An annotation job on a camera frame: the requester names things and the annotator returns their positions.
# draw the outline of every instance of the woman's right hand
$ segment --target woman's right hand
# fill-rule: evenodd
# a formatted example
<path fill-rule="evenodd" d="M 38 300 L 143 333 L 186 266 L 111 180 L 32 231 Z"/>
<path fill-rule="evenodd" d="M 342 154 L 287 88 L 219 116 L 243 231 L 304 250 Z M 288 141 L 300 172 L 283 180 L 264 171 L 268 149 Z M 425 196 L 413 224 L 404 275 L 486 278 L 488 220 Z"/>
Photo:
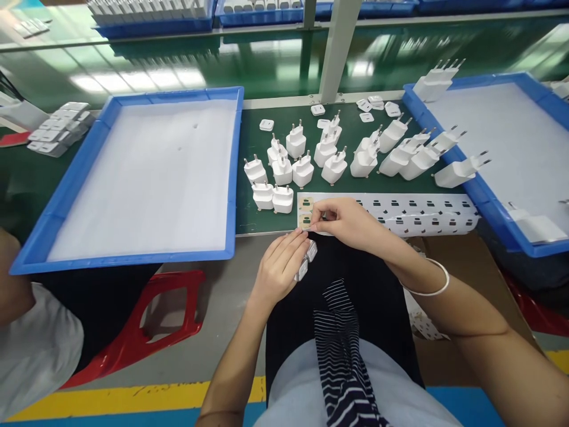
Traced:
<path fill-rule="evenodd" d="M 314 203 L 310 230 L 327 232 L 348 246 L 386 259 L 394 245 L 403 243 L 350 197 Z"/>

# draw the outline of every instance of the bracelet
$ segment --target bracelet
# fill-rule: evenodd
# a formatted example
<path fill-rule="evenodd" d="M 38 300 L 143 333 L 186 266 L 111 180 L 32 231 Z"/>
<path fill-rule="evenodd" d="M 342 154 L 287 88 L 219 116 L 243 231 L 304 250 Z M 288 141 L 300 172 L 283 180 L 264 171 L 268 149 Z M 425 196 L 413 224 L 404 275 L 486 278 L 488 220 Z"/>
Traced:
<path fill-rule="evenodd" d="M 437 295 L 440 295 L 440 294 L 442 294 L 443 292 L 445 292 L 446 288 L 449 287 L 449 283 L 450 283 L 449 272 L 446 270 L 446 268 L 445 268 L 441 263 L 439 263 L 439 262 L 437 262 L 437 261 L 435 261 L 435 260 L 432 260 L 431 258 L 425 258 L 425 259 L 428 260 L 428 261 L 431 261 L 433 264 L 438 265 L 438 266 L 441 268 L 441 270 L 445 272 L 446 283 L 445 283 L 445 285 L 444 285 L 441 289 L 439 289 L 439 290 L 436 291 L 436 292 L 433 292 L 432 294 L 422 294 L 422 293 L 420 293 L 420 292 L 415 292 L 415 291 L 412 291 L 411 289 L 406 288 L 406 287 L 403 285 L 403 283 L 401 283 L 401 281 L 399 281 L 399 283 L 401 284 L 401 286 L 403 286 L 404 289 L 408 290 L 409 292 L 411 292 L 411 293 L 414 294 L 414 295 L 419 295 L 420 297 L 436 297 Z"/>

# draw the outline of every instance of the gray shirt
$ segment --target gray shirt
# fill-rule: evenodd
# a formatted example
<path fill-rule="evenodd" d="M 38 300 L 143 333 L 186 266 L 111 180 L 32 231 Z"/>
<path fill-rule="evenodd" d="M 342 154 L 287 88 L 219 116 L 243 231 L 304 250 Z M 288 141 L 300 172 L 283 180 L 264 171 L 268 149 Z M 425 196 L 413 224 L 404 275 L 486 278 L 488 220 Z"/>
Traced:
<path fill-rule="evenodd" d="M 31 310 L 0 327 L 0 422 L 64 385 L 81 357 L 79 319 L 39 283 L 32 290 Z"/>
<path fill-rule="evenodd" d="M 397 427 L 460 426 L 433 396 L 414 383 L 383 350 L 360 339 L 379 413 Z M 298 347 L 275 376 L 268 409 L 255 427 L 325 426 L 326 412 L 320 383 L 316 343 Z"/>

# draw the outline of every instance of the blue plastic tray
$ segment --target blue plastic tray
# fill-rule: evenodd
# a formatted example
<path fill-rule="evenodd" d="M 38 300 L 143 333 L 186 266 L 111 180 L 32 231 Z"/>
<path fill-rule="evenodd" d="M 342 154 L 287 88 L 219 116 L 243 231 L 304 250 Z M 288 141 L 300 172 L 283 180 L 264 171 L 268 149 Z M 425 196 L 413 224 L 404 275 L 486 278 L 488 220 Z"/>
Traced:
<path fill-rule="evenodd" d="M 215 17 L 222 27 L 248 27 L 275 24 L 294 24 L 302 22 L 304 7 L 296 9 L 277 9 L 274 11 L 252 11 L 225 14 L 225 0 L 219 0 L 215 9 Z"/>
<path fill-rule="evenodd" d="M 113 26 L 97 26 L 100 35 L 109 40 L 131 37 L 167 36 L 170 34 L 208 33 L 212 31 L 215 0 L 210 5 L 209 16 L 199 19 L 148 21 Z"/>
<path fill-rule="evenodd" d="M 511 11 L 523 6 L 524 0 L 419 0 L 420 15 L 469 14 Z"/>
<path fill-rule="evenodd" d="M 419 0 L 403 0 L 400 2 L 364 2 L 360 9 L 359 19 L 381 17 L 405 17 L 412 16 Z M 330 20 L 332 17 L 332 2 L 316 3 L 316 18 Z"/>
<path fill-rule="evenodd" d="M 213 88 L 194 91 L 147 93 L 110 97 L 99 118 L 93 124 L 83 145 L 75 155 L 52 198 L 14 261 L 10 274 L 22 275 L 60 270 L 73 270 L 93 267 L 112 267 L 120 265 L 151 264 L 165 262 L 187 262 L 230 259 L 235 254 L 235 210 L 237 188 L 237 157 L 239 155 L 239 130 L 243 107 L 243 87 Z M 99 257 L 91 259 L 46 261 L 55 242 L 59 229 L 65 222 L 73 203 L 85 183 L 91 167 L 111 131 L 120 110 L 124 106 L 200 102 L 215 99 L 237 100 L 231 163 L 229 166 L 229 189 L 227 200 L 227 226 L 225 249 L 222 251 L 155 253 Z"/>
<path fill-rule="evenodd" d="M 527 73 L 489 74 L 454 79 L 449 90 L 492 86 L 503 83 L 517 84 L 541 109 L 566 130 L 569 130 L 569 105 Z M 413 86 L 414 84 L 404 86 L 403 102 L 411 110 L 411 113 L 422 128 L 437 128 L 432 136 L 434 139 L 444 131 L 444 128 L 413 91 Z M 452 163 L 465 160 L 466 156 L 458 146 L 455 146 L 442 156 L 442 159 L 446 163 Z M 473 180 L 464 183 L 463 187 L 476 204 L 480 214 L 492 226 L 509 251 L 524 251 L 527 255 L 534 258 L 569 251 L 569 241 L 543 245 L 530 243 L 480 174 L 477 174 Z"/>

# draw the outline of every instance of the chair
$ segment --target chair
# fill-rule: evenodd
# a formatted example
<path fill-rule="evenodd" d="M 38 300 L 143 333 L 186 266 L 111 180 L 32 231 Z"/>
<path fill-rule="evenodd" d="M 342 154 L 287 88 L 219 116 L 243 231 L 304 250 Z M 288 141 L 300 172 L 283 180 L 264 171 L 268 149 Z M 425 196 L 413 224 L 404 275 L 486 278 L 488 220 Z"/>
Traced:
<path fill-rule="evenodd" d="M 538 304 L 519 289 L 510 275 L 504 271 L 502 275 L 532 331 L 569 337 L 569 319 Z"/>
<path fill-rule="evenodd" d="M 197 291 L 205 279 L 206 275 L 201 270 L 162 273 L 153 276 L 142 291 L 135 309 L 119 336 L 98 354 L 85 369 L 71 377 L 61 389 L 76 387 L 97 378 L 106 377 L 197 334 L 202 328 L 202 323 L 196 323 L 194 319 L 197 308 Z M 152 338 L 147 337 L 143 329 L 140 328 L 140 322 L 147 306 L 157 295 L 180 288 L 185 288 L 187 293 L 184 323 L 176 332 L 156 342 L 149 343 Z"/>

